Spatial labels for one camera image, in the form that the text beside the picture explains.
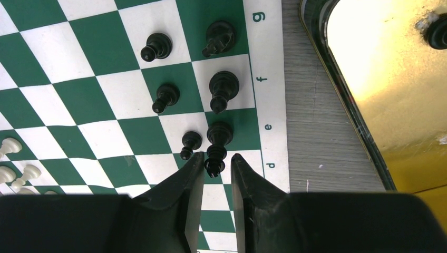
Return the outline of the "green white chess mat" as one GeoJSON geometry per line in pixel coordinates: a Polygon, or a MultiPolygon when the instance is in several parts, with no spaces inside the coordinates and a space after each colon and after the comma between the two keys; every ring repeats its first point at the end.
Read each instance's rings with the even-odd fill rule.
{"type": "Polygon", "coordinates": [[[135,197],[183,165],[182,137],[215,122],[234,131],[225,169],[205,176],[199,252],[236,252],[231,157],[241,154],[262,177],[290,190],[281,1],[1,1],[1,141],[18,153],[1,166],[20,178],[42,172],[27,193],[126,194],[135,197]],[[236,29],[228,52],[204,57],[215,21],[236,29]],[[172,52],[146,62],[154,33],[172,52]],[[239,92],[215,114],[209,82],[232,72],[239,92]],[[157,89],[180,90],[157,114],[157,89]]]}

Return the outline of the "black chess knight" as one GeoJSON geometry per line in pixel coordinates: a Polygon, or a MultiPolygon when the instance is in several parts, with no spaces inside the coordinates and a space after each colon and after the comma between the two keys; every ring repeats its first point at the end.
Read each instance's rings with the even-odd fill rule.
{"type": "Polygon", "coordinates": [[[215,21],[206,30],[204,57],[211,57],[230,51],[236,45],[236,29],[227,21],[215,21]]]}

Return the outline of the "gold metal tin tray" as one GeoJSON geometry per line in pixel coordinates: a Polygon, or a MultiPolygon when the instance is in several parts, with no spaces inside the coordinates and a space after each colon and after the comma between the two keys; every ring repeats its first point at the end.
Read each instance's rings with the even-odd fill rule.
{"type": "Polygon", "coordinates": [[[388,191],[446,227],[446,1],[301,1],[302,25],[388,191]]]}

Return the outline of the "black chess king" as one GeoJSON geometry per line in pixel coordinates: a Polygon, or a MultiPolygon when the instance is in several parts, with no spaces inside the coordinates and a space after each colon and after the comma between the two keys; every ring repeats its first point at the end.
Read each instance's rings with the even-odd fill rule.
{"type": "Polygon", "coordinates": [[[207,148],[208,159],[204,163],[209,177],[217,178],[225,169],[224,159],[227,156],[225,148],[234,136],[232,127],[226,122],[215,122],[207,130],[207,139],[211,145],[207,148]]]}

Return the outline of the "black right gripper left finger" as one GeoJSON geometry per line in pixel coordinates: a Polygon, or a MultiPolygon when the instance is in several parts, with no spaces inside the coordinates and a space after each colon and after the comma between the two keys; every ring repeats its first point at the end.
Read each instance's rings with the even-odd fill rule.
{"type": "Polygon", "coordinates": [[[1,197],[1,252],[195,252],[203,152],[154,188],[118,194],[1,197]]]}

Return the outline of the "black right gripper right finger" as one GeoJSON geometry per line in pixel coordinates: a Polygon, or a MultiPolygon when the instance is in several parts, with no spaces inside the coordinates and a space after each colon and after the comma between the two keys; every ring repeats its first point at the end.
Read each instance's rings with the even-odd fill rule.
{"type": "Polygon", "coordinates": [[[239,252],[446,252],[428,206],[402,193],[286,193],[231,158],[239,252]]]}

